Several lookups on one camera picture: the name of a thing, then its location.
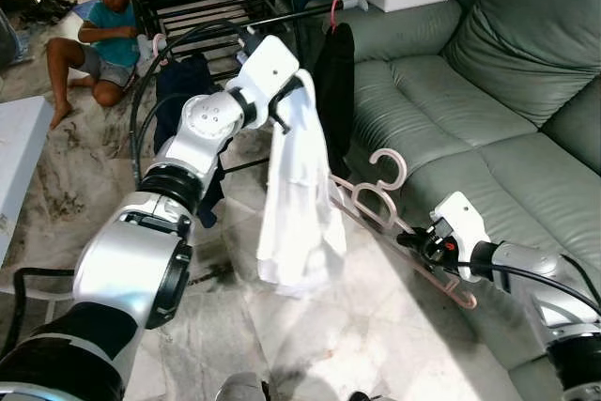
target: wire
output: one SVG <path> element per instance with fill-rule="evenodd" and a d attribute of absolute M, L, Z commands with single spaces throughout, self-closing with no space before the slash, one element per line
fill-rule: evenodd
<path fill-rule="evenodd" d="M 150 111 L 148 112 L 146 117 L 144 118 L 144 122 L 142 123 L 142 127 L 140 128 L 140 132 L 138 133 L 138 141 L 136 143 L 136 148 L 135 148 L 135 158 L 137 161 L 140 161 L 141 153 L 142 153 L 142 145 L 144 144 L 144 136 L 146 135 L 146 131 L 148 130 L 148 127 L 150 126 L 152 117 L 154 116 L 155 113 L 157 113 L 157 110 L 159 110 L 159 108 L 161 108 L 162 105 L 164 105 L 166 102 L 168 102 L 170 100 L 173 100 L 175 98 L 186 98 L 187 99 L 189 97 L 190 96 L 188 94 L 173 93 L 173 94 L 170 94 L 169 96 L 167 96 L 166 98 L 159 100 L 157 103 L 155 103 L 152 106 L 152 108 L 150 109 Z"/>
<path fill-rule="evenodd" d="M 594 287 L 593 285 L 593 281 L 591 281 L 591 278 L 589 277 L 589 275 L 586 273 L 586 271 L 584 270 L 584 268 L 582 268 L 580 266 L 580 264 L 574 260 L 572 257 L 570 257 L 569 255 L 566 254 L 562 254 L 563 259 L 569 263 L 570 265 L 572 265 L 574 268 L 576 268 L 576 270 L 580 273 L 580 276 L 582 277 L 582 279 L 584 280 L 584 283 L 586 284 L 586 286 L 589 288 L 589 291 L 591 292 L 591 294 L 593 295 L 594 300 L 597 302 L 597 304 L 601 305 L 601 296 L 599 296 L 599 292 L 597 291 L 597 289 Z"/>
<path fill-rule="evenodd" d="M 19 341 L 21 328 L 23 327 L 23 318 L 25 315 L 25 306 L 27 297 L 25 292 L 24 276 L 73 276 L 75 270 L 53 270 L 48 268 L 20 268 L 12 276 L 12 284 L 15 288 L 15 307 L 12 311 L 12 319 L 8 328 L 7 340 L 4 343 L 0 360 L 4 359 L 12 351 Z"/>
<path fill-rule="evenodd" d="M 157 68 L 157 66 L 159 66 L 159 63 L 161 61 L 163 61 L 163 59 L 171 52 L 171 50 L 174 47 L 176 47 L 177 45 L 179 45 L 180 42 L 182 42 L 184 39 L 188 39 L 189 37 L 191 37 L 192 35 L 194 35 L 198 32 L 201 32 L 207 28 L 214 27 L 216 25 L 227 26 L 228 28 L 234 30 L 239 35 L 241 35 L 243 33 L 243 30 L 239 27 L 239 25 L 236 25 L 235 23 L 231 23 L 226 19 L 216 19 L 214 21 L 210 21 L 207 23 L 201 23 L 200 25 L 197 25 L 195 28 L 187 31 L 186 33 L 184 33 L 177 39 L 174 39 L 173 41 L 171 41 L 167 44 L 167 46 L 152 61 L 150 68 L 148 68 L 148 71 L 146 72 L 146 74 L 142 78 L 142 81 L 140 82 L 139 88 L 133 94 L 133 102 L 131 105 L 131 115 L 130 115 L 130 154 L 131 154 L 131 162 L 132 162 L 132 166 L 133 166 L 133 178 L 134 178 L 136 187 L 140 184 L 140 180 L 141 180 L 140 159 L 136 155 L 136 148 L 137 148 L 137 143 L 138 143 L 138 136 L 137 136 L 138 108 L 140 107 L 140 102 L 142 101 L 142 96 L 144 95 L 144 92 L 146 91 L 146 88 L 147 88 L 148 84 L 150 83 L 150 79 L 154 75 L 154 71 Z"/>
<path fill-rule="evenodd" d="M 430 261 L 430 259 L 428 259 L 427 257 L 426 257 L 426 260 L 428 260 L 428 262 L 431 265 L 442 267 L 441 264 L 434 262 L 433 260 Z M 507 267 L 505 265 L 495 265 L 492 263 L 457 262 L 456 265 L 458 267 L 467 267 L 467 268 L 470 268 L 473 270 L 493 270 L 493 271 L 499 271 L 499 272 L 504 272 L 504 273 L 508 273 L 508 274 L 514 274 L 516 276 L 525 277 L 527 279 L 532 279 L 533 281 L 539 282 L 544 285 L 552 286 L 553 288 L 557 288 L 558 290 L 562 291 L 563 293 L 566 293 L 566 294 L 576 298 L 580 302 L 586 304 L 588 307 L 593 309 L 599 316 L 601 316 L 601 306 L 596 305 L 593 301 L 591 301 L 589 298 L 587 298 L 583 294 L 577 292 L 574 288 L 571 288 L 560 282 L 553 281 L 552 279 L 548 279 L 547 277 L 541 276 L 540 274 L 536 274 L 534 272 L 527 271 L 527 270 L 522 270 L 520 268 Z"/>

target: child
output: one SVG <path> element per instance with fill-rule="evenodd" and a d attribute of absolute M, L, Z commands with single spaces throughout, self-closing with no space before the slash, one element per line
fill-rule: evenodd
<path fill-rule="evenodd" d="M 73 108 L 67 100 L 69 68 L 89 75 L 73 80 L 69 86 L 89 86 L 94 99 L 103 107 L 118 103 L 123 86 L 135 69 L 138 46 L 135 17 L 130 0 L 101 0 L 92 7 L 77 38 L 52 38 L 48 41 L 48 73 L 54 92 L 54 129 Z"/>

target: hand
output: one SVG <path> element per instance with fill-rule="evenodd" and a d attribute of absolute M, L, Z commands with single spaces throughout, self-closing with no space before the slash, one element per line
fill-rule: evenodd
<path fill-rule="evenodd" d="M 117 34 L 120 38 L 135 38 L 138 36 L 138 31 L 135 27 L 125 25 L 117 28 Z"/>

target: clothes hanger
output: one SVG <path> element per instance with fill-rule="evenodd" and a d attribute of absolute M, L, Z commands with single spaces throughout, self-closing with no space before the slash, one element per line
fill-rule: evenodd
<path fill-rule="evenodd" d="M 378 239 L 378 241 L 381 241 L 388 247 L 392 248 L 397 255 L 403 258 L 438 290 L 447 295 L 461 307 L 465 309 L 474 309 L 477 305 L 477 300 L 473 293 L 467 290 L 462 290 L 461 293 L 457 293 L 455 291 L 461 282 L 459 277 L 455 276 L 454 274 L 445 273 L 440 277 L 446 276 L 446 281 L 441 280 L 440 277 L 430 272 L 420 261 L 416 260 L 411 254 L 409 254 L 406 248 L 399 246 L 398 243 L 396 243 L 396 241 L 393 239 L 393 235 L 395 236 L 395 234 L 392 234 L 392 232 L 396 226 L 400 227 L 409 234 L 415 234 L 415 231 L 410 225 L 398 217 L 396 204 L 390 195 L 386 193 L 393 192 L 401 188 L 408 175 L 407 163 L 398 152 L 389 148 L 382 148 L 374 152 L 370 156 L 369 162 L 376 164 L 378 160 L 384 156 L 393 159 L 393 161 L 396 163 L 396 167 L 398 168 L 398 176 L 393 182 L 378 180 L 375 185 L 368 182 L 353 185 L 342 178 L 330 175 L 330 179 L 336 185 L 348 190 L 352 206 L 378 224 L 381 227 L 381 230 L 376 230 L 375 227 L 368 223 L 362 216 L 347 208 L 337 199 L 331 197 L 331 201 L 356 223 L 369 230 L 372 235 Z M 386 206 L 388 213 L 386 213 L 384 216 L 378 215 L 363 202 L 361 202 L 359 200 L 359 193 L 365 190 L 378 196 L 382 201 L 382 204 Z"/>

